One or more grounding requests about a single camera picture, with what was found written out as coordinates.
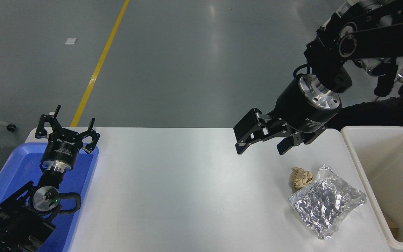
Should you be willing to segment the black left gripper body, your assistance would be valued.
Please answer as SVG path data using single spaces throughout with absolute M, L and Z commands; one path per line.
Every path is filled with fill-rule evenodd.
M 41 159 L 42 166 L 59 161 L 67 166 L 74 166 L 79 150 L 83 147 L 83 139 L 70 129 L 54 131 L 49 135 L 49 142 Z

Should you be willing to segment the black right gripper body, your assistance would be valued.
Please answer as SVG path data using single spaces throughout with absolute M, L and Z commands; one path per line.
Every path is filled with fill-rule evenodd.
M 316 76 L 296 76 L 278 97 L 270 116 L 297 131 L 312 133 L 339 112 L 339 95 Z

